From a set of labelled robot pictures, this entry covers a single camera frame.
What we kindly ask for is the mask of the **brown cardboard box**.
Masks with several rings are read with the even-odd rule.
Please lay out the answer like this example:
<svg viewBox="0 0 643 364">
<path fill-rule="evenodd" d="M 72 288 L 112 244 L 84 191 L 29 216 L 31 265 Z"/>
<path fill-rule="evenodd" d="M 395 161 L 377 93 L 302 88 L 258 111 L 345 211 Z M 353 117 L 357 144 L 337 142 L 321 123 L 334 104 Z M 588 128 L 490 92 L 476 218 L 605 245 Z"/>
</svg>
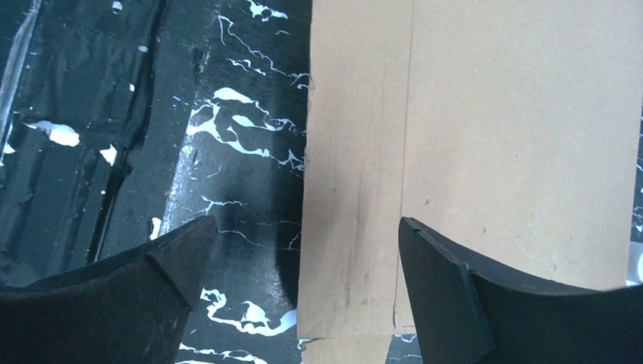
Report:
<svg viewBox="0 0 643 364">
<path fill-rule="evenodd" d="M 626 286 L 640 1 L 315 1 L 305 363 L 419 345 L 401 218 L 531 275 Z"/>
</svg>

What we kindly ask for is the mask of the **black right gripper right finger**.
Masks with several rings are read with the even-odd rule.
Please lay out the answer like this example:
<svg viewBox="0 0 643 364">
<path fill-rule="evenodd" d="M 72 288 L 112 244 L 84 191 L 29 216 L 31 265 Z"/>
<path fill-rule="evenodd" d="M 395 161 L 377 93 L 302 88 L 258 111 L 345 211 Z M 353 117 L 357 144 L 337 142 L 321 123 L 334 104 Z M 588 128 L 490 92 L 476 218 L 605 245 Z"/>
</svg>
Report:
<svg viewBox="0 0 643 364">
<path fill-rule="evenodd" d="M 640 363 L 642 288 L 591 290 L 540 278 L 414 218 L 401 267 L 427 363 Z"/>
</svg>

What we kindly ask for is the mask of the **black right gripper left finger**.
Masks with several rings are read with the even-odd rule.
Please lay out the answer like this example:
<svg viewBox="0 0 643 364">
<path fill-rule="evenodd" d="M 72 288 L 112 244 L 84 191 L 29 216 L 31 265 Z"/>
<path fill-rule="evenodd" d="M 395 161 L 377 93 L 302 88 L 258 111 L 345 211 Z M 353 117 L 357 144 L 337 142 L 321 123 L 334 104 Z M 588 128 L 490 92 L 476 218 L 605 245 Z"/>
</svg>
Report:
<svg viewBox="0 0 643 364">
<path fill-rule="evenodd" d="M 3 363 L 171 363 L 217 240 L 201 216 L 82 268 L 1 290 Z"/>
</svg>

